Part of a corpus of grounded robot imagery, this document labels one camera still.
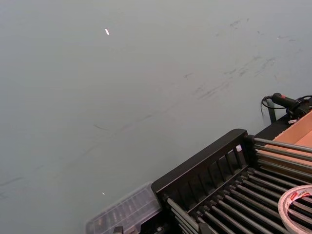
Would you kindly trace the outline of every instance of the clear plastic box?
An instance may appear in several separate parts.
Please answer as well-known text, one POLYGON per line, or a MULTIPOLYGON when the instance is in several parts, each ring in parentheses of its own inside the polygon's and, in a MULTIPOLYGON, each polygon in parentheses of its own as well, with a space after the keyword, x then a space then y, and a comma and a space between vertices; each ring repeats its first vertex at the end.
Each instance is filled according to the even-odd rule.
POLYGON ((137 234, 141 224, 160 212, 161 207, 151 190, 152 183, 130 193, 86 223, 86 234, 112 234, 114 227, 123 226, 124 234, 137 234))

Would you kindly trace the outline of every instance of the roll of tape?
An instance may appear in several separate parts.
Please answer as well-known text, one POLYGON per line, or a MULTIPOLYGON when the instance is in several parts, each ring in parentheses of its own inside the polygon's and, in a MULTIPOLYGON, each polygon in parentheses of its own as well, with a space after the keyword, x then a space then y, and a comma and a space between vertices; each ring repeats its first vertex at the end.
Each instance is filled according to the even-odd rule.
POLYGON ((287 228, 287 230, 292 234, 308 234, 311 233, 311 230, 306 229, 305 227, 297 224, 292 221, 288 214, 288 208, 292 202, 296 201, 299 198, 312 195, 312 185, 302 185, 286 191, 278 201, 278 212, 281 216, 281 219, 287 228))

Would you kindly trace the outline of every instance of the black dish rack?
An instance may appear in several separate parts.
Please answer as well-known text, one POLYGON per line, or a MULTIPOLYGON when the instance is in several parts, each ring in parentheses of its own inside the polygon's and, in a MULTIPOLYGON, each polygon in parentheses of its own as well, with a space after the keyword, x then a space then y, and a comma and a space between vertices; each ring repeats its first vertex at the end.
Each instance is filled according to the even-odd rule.
MULTIPOLYGON (((152 190, 174 224, 174 233, 289 234, 278 214, 278 200, 292 187, 311 184, 312 168, 274 158, 263 152, 272 151, 263 144, 282 146, 234 129, 155 181, 152 190)), ((283 147, 312 152, 306 147, 283 147)), ((311 160, 282 150, 275 153, 311 160)), ((291 209, 298 213, 290 215, 294 221, 312 229, 310 197, 291 209)))

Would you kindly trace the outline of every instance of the black cable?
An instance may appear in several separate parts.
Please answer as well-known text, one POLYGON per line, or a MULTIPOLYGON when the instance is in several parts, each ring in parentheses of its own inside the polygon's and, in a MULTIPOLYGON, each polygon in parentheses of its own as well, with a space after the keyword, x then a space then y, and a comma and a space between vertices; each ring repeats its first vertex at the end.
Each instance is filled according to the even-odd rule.
POLYGON ((286 109, 286 107, 271 107, 271 106, 268 106, 266 104, 264 104, 264 101, 268 100, 268 99, 272 99, 273 96, 265 96, 262 101, 261 101, 261 104, 264 105, 266 108, 269 108, 269 109, 274 109, 274 110, 278 110, 278 109, 286 109))
POLYGON ((304 102, 309 102, 307 99, 305 98, 312 98, 312 95, 305 95, 303 97, 300 97, 298 99, 296 99, 296 103, 293 105, 293 107, 287 109, 286 107, 271 107, 271 106, 268 106, 266 105, 264 102, 268 99, 272 99, 273 96, 265 96, 262 100, 261 100, 261 113, 263 115, 263 112, 262 112, 262 105, 264 105, 266 108, 268 109, 273 109, 273 110, 278 110, 278 109, 286 109, 286 112, 288 114, 291 114, 293 113, 293 110, 296 109, 300 104, 304 103, 304 102))

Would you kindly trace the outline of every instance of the cardboard box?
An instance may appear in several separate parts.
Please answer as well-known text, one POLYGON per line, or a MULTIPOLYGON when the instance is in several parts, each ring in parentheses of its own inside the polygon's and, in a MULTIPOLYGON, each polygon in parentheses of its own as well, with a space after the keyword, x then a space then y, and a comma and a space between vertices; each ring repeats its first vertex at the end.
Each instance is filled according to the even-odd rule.
MULTIPOLYGON (((312 148, 312 112, 308 113, 303 118, 301 118, 297 123, 295 123, 294 125, 289 127, 287 130, 283 131, 280 135, 278 135, 274 139, 274 141, 279 141, 279 142, 284 142, 284 143, 288 143, 288 144, 294 144, 294 145, 300 145, 300 146, 306 146, 306 147, 312 148)), ((311 157, 311 159, 312 159, 311 153, 305 153, 302 151, 285 149, 285 148, 272 146, 272 145, 266 145, 266 147, 273 148, 273 149, 279 149, 279 150, 283 150, 283 151, 288 151, 288 152, 292 152, 292 153, 296 153, 296 154, 300 154, 300 155, 306 155, 306 156, 311 157)), ((301 160, 301 159, 297 159, 297 158, 293 158, 293 157, 289 157, 289 156, 283 156, 283 155, 264 152, 264 151, 260 151, 260 152, 267 154, 267 155, 274 156, 276 158, 282 158, 282 159, 286 159, 289 161, 300 163, 302 165, 308 165, 308 166, 312 167, 312 162, 307 161, 307 160, 301 160)), ((309 168, 305 168, 304 166, 303 167, 300 165, 296 166, 293 164, 276 161, 276 160, 269 159, 266 157, 261 157, 261 159, 265 160, 265 161, 270 161, 270 162, 273 162, 273 163, 276 163, 276 164, 279 164, 282 166, 287 166, 287 167, 290 167, 293 169, 297 169, 300 171, 312 173, 309 168)))

